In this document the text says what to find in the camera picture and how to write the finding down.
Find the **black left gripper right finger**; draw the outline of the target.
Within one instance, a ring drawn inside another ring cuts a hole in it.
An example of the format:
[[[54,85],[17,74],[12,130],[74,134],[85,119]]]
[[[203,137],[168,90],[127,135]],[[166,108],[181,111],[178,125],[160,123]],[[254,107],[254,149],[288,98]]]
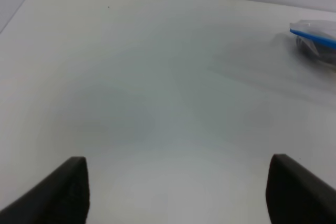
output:
[[[271,223],[335,223],[335,189],[286,154],[270,161],[266,204]]]

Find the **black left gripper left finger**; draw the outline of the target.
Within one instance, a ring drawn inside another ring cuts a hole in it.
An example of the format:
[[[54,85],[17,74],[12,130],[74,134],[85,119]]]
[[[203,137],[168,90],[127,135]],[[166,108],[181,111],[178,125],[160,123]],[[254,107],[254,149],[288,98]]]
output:
[[[86,223],[90,208],[87,160],[71,157],[1,210],[1,223]]]

